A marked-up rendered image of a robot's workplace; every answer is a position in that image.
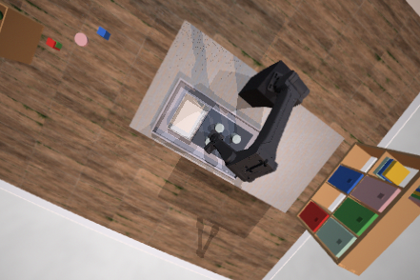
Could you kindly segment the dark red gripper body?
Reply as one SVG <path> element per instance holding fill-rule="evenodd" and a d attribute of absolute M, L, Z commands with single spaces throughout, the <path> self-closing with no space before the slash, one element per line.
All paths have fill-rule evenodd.
<path fill-rule="evenodd" d="M 222 140 L 224 140 L 224 135 L 222 135 L 222 134 L 220 134 L 219 132 L 217 132 L 217 131 L 215 131 L 215 130 L 211 130 L 211 132 L 210 132 L 210 134 L 209 134 L 209 136 L 208 136 L 208 138 L 210 138 L 211 136 L 214 136 L 214 135 L 220 135 L 221 136 L 221 138 L 222 138 Z"/>

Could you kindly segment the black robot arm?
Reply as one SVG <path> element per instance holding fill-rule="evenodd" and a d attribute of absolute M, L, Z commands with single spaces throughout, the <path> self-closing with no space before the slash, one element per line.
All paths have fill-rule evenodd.
<path fill-rule="evenodd" d="M 285 75 L 278 71 L 275 72 L 266 90 L 277 94 L 277 98 L 265 124 L 248 149 L 236 151 L 224 141 L 227 144 L 225 145 L 220 135 L 211 136 L 210 142 L 204 147 L 208 154 L 214 150 L 218 150 L 222 154 L 229 148 L 220 155 L 225 161 L 225 166 L 243 182 L 250 183 L 258 177 L 276 171 L 278 167 L 275 162 L 277 148 L 292 109 L 300 105 L 310 93 L 308 87 L 294 70 Z M 261 162 L 259 159 L 262 159 Z"/>

